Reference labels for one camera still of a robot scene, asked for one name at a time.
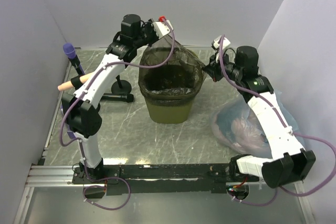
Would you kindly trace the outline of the translucent bag with clothes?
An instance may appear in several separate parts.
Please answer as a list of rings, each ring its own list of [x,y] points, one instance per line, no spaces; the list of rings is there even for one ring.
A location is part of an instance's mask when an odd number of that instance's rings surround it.
[[[281,92],[276,90],[274,94],[262,96],[276,107],[281,118],[261,99],[257,99],[257,106],[252,109],[239,95],[212,115],[211,128],[218,142],[240,154],[268,159],[273,154],[294,154],[296,149],[305,148],[302,137],[289,134],[300,131],[294,117],[281,103]]]

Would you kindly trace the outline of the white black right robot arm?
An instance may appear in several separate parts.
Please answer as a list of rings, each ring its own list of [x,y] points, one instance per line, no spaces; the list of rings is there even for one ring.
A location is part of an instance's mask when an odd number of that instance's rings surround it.
[[[247,175],[263,179],[270,188],[304,180],[316,161],[313,151],[307,151],[295,137],[286,122],[269,80],[259,74],[257,49],[240,46],[234,62],[226,53],[229,48],[213,46],[215,53],[203,70],[217,82],[222,78],[231,84],[254,112],[270,145],[271,158],[259,158],[252,154],[233,157],[229,163],[229,175],[241,181]]]

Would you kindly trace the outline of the grey translucent trash bag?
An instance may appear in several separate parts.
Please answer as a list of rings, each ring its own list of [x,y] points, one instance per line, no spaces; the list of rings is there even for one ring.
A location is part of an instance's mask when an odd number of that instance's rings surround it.
[[[207,74],[199,57],[175,42],[170,59],[158,68],[139,69],[138,85],[145,99],[153,104],[183,104],[199,93]]]

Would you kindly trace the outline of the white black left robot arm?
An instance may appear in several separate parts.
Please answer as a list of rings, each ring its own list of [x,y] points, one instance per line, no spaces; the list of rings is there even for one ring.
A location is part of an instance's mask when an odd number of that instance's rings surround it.
[[[64,116],[63,124],[68,124],[80,150],[80,169],[92,183],[104,177],[103,158],[98,146],[98,131],[102,125],[99,102],[112,81],[119,76],[143,46],[151,46],[164,36],[173,33],[173,27],[165,17],[143,23],[140,16],[127,14],[112,43],[107,47],[97,69],[76,78],[73,94],[63,94],[61,98]]]

